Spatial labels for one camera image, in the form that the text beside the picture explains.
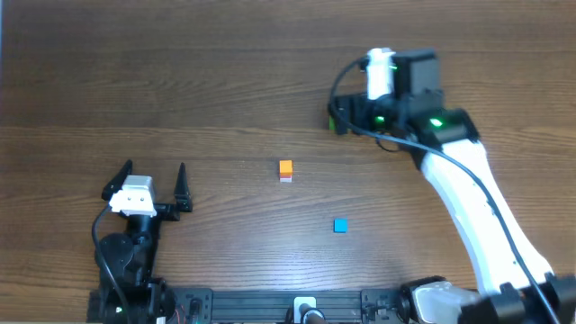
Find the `small block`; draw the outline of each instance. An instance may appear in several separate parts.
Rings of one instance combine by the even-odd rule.
[[[335,219],[334,220],[334,232],[335,233],[346,233],[348,231],[348,220],[345,219]]]
[[[291,160],[281,160],[280,161],[280,176],[281,177],[288,177],[292,176],[293,168],[292,168],[292,161]]]

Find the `green light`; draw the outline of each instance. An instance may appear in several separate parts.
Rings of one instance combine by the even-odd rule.
[[[443,122],[441,122],[440,120],[438,120],[436,118],[430,118],[430,123],[432,125],[434,125],[434,127],[440,127],[440,126],[444,125]]]

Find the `small blue block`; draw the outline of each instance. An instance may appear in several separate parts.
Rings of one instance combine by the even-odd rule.
[[[334,220],[334,232],[335,233],[346,233],[348,231],[348,220],[345,219],[335,219]]]

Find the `white plastic part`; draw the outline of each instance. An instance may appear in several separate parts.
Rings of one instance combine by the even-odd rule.
[[[477,292],[452,286],[449,282],[421,285],[412,293],[418,323],[457,324],[462,306],[480,300]]]
[[[442,150],[472,170],[484,182],[528,270],[539,283],[544,282],[545,274],[551,273],[552,268],[530,244],[514,219],[494,181],[484,146],[480,142],[472,143],[463,139],[444,144]],[[480,294],[500,293],[500,285],[504,283],[511,283],[517,289],[529,286],[498,219],[486,202],[486,195],[476,183],[459,167],[431,153],[424,156],[421,171],[452,216],[472,261]]]
[[[392,55],[391,49],[371,49],[368,52],[370,62],[366,67],[368,75],[368,99],[376,100],[387,95],[394,89],[392,82]]]
[[[123,212],[126,216],[156,216],[152,177],[128,175],[122,184],[122,189],[112,196],[109,204],[113,212]]]

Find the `wood grain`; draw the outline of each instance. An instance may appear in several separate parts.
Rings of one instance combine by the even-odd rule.
[[[187,164],[194,213],[164,226],[157,258],[172,285],[474,287],[410,158],[327,130],[335,74],[381,46],[437,49],[447,102],[474,119],[518,222],[573,273],[575,19],[554,0],[4,1],[0,320],[86,318],[90,225],[127,158],[164,200]],[[343,91],[363,86],[351,75]]]

